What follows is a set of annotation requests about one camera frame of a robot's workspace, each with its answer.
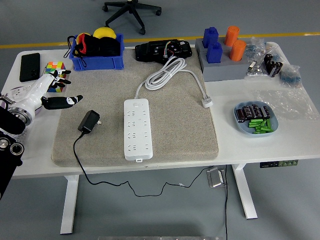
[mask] black power adapter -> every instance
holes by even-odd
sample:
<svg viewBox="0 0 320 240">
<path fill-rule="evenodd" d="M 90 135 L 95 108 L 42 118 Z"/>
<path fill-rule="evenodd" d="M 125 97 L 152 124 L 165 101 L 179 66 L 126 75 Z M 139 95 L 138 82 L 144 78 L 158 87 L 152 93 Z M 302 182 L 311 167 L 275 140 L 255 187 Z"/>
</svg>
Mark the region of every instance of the black power adapter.
<svg viewBox="0 0 320 240">
<path fill-rule="evenodd" d="M 101 124 L 99 119 L 100 115 L 98 113 L 93 110 L 88 111 L 80 123 L 78 130 L 84 134 L 91 133 L 96 124 Z"/>
</svg>

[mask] blue plate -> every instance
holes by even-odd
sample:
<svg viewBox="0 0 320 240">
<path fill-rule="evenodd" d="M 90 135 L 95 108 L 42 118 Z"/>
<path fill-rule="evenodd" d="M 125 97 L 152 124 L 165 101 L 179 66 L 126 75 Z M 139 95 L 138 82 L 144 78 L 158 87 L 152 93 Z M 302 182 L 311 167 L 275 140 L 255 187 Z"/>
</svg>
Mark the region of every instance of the blue plate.
<svg viewBox="0 0 320 240">
<path fill-rule="evenodd" d="M 237 110 L 238 109 L 242 109 L 244 106 L 250 106 L 252 104 L 256 104 L 259 108 L 261 107 L 267 107 L 269 114 L 270 114 L 270 123 L 271 123 L 271 128 L 273 129 L 273 132 L 266 132 L 266 133 L 260 133 L 260 134 L 254 134 L 254 132 L 256 131 L 255 128 L 249 128 L 249 120 L 245 121 L 245 122 L 238 122 L 238 116 L 237 116 Z M 246 133 L 247 135 L 250 135 L 252 137 L 262 137 L 262 136 L 269 136 L 270 134 L 273 134 L 279 126 L 278 120 L 274 114 L 274 112 L 272 111 L 271 107 L 262 102 L 262 101 L 245 101 L 245 102 L 241 102 L 238 105 L 236 105 L 234 107 L 233 110 L 234 113 L 234 117 L 235 117 L 235 121 L 236 124 L 238 125 L 238 127 L 240 128 L 240 130 L 244 133 Z"/>
</svg>

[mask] office chair base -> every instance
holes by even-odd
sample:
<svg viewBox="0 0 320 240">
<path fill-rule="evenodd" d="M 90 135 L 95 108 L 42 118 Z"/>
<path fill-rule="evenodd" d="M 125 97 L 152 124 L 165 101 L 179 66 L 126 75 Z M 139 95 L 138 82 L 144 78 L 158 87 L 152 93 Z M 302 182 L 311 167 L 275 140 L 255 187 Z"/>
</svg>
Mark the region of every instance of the office chair base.
<svg viewBox="0 0 320 240">
<path fill-rule="evenodd" d="M 120 17 L 121 15 L 123 15 L 126 12 L 129 12 L 130 14 L 133 14 L 135 19 L 139 22 L 139 24 L 141 25 L 141 29 L 139 31 L 139 33 L 141 35 L 145 35 L 146 34 L 146 29 L 145 29 L 145 25 L 143 23 L 143 21 L 141 20 L 138 12 L 136 9 L 150 9 L 150 10 L 156 10 L 155 15 L 160 16 L 162 13 L 162 8 L 159 6 L 153 6 L 153 5 L 147 5 L 147 4 L 142 4 L 142 3 L 138 3 L 138 0 L 128 0 L 128 1 L 122 1 L 122 2 L 105 2 L 104 6 L 102 7 L 102 10 L 105 12 L 108 12 L 108 6 L 112 6 L 112 7 L 120 7 L 120 9 L 113 14 L 107 21 L 105 21 L 105 26 L 109 27 L 109 24 L 111 22 L 113 22 L 115 19 L 117 19 L 118 17 Z"/>
</svg>

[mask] gray floor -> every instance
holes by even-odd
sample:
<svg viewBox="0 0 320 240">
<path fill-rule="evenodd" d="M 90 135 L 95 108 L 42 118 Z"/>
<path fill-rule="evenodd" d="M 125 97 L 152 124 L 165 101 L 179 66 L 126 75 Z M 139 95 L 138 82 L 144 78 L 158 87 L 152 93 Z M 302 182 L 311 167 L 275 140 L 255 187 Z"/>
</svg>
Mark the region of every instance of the gray floor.
<svg viewBox="0 0 320 240">
<path fill-rule="evenodd" d="M 230 25 L 240 34 L 320 32 L 320 2 L 316 0 L 144 0 L 162 7 L 155 16 L 141 10 L 146 35 L 126 14 L 110 24 L 125 39 L 202 36 L 216 27 L 224 35 Z M 92 33 L 110 12 L 96 0 L 2 0 L 0 46 L 66 42 L 69 35 Z M 320 111 L 320 36 L 268 37 L 280 45 Z M 16 55 L 25 50 L 64 47 L 0 48 L 0 89 Z M 229 240 L 318 240 L 320 236 L 319 159 L 298 166 L 259 168 L 244 172 L 258 219 L 246 220 L 234 175 L 228 167 L 227 223 Z M 188 185 L 201 167 L 99 174 L 92 181 L 129 180 L 138 194 L 157 194 L 167 181 Z M 80 176 L 73 234 L 60 235 L 67 180 L 61 177 L 13 179 L 0 202 L 0 240 L 77 239 L 99 236 L 220 236 L 224 227 L 225 190 L 211 189 L 205 173 L 191 188 L 167 186 L 159 197 L 135 197 L 128 186 L 89 185 Z"/>
</svg>

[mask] gray block holder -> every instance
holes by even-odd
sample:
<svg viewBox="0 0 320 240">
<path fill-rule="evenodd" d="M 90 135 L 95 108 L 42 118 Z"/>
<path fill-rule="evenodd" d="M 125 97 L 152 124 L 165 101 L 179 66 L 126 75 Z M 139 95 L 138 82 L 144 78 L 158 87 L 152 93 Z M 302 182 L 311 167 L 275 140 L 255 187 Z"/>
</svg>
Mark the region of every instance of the gray block holder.
<svg viewBox="0 0 320 240">
<path fill-rule="evenodd" d="M 243 79 L 249 67 L 249 62 L 246 57 L 240 61 L 232 61 L 229 58 L 231 47 L 225 46 L 223 39 L 220 37 L 218 42 L 222 45 L 222 56 L 220 63 L 208 63 L 207 48 L 204 48 L 202 38 L 195 40 L 195 49 L 199 56 L 200 66 L 205 82 L 223 81 Z"/>
</svg>

